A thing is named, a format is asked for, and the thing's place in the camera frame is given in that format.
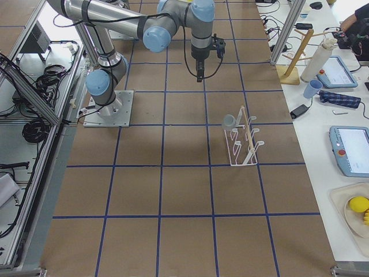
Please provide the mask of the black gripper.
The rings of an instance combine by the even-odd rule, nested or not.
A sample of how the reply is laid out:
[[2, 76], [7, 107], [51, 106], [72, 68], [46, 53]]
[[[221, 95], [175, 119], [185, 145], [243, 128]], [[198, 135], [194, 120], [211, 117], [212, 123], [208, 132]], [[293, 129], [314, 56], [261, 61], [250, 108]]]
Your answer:
[[204, 79], [205, 60], [209, 57], [210, 51], [213, 51], [213, 44], [205, 48], [198, 48], [191, 45], [191, 56], [195, 59], [196, 78], [197, 82], [201, 83]]

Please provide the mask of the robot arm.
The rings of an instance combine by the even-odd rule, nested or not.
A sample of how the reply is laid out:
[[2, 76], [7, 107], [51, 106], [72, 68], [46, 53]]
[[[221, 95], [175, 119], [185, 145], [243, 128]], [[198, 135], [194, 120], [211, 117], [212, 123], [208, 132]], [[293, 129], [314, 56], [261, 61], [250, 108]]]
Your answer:
[[128, 70], [128, 61], [111, 38], [116, 32], [128, 40], [140, 40], [146, 49], [160, 53], [179, 29], [191, 30], [191, 56], [195, 59], [194, 77], [205, 79], [205, 61], [216, 49], [213, 34], [213, 1], [160, 1], [155, 14], [130, 9], [128, 1], [49, 1], [64, 18], [86, 32], [99, 68], [87, 76], [85, 85], [95, 102], [96, 114], [108, 117], [120, 112], [123, 103], [115, 87]]

